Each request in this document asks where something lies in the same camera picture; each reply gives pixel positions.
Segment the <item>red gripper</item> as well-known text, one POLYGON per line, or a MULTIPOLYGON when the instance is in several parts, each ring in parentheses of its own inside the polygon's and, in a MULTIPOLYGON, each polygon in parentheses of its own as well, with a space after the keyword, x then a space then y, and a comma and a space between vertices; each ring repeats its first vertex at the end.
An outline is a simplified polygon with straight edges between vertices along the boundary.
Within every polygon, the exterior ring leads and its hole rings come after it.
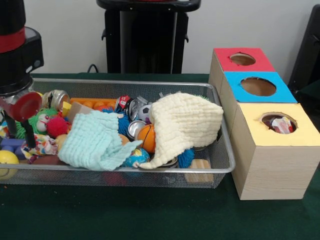
POLYGON ((30 149, 36 147, 36 140, 33 127, 28 119, 36 115, 41 106, 42 97, 35 91, 0 97, 0 107, 5 111, 4 119, 7 123, 9 136, 15 138, 17 134, 16 121, 23 122, 25 140, 30 149))

